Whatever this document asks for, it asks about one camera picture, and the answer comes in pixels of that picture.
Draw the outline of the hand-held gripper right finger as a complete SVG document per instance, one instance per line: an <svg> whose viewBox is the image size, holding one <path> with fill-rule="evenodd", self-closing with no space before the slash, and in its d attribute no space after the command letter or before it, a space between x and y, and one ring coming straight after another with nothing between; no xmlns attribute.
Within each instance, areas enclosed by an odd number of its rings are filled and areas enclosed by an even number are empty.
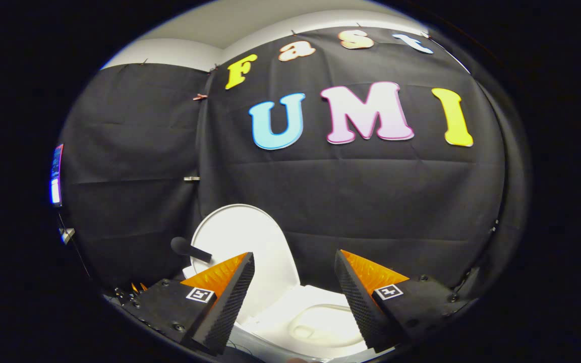
<svg viewBox="0 0 581 363"><path fill-rule="evenodd" d="M470 303L431 276L408 277L345 250L334 271L368 348L419 344Z"/></svg>

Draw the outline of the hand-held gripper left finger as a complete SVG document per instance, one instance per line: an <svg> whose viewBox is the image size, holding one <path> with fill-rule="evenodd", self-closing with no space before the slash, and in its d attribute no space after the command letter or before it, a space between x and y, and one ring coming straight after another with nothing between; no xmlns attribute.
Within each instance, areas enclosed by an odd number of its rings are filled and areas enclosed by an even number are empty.
<svg viewBox="0 0 581 363"><path fill-rule="evenodd" d="M254 254L246 252L180 282L163 279L121 306L168 340L217 356L224 352L254 274Z"/></svg>

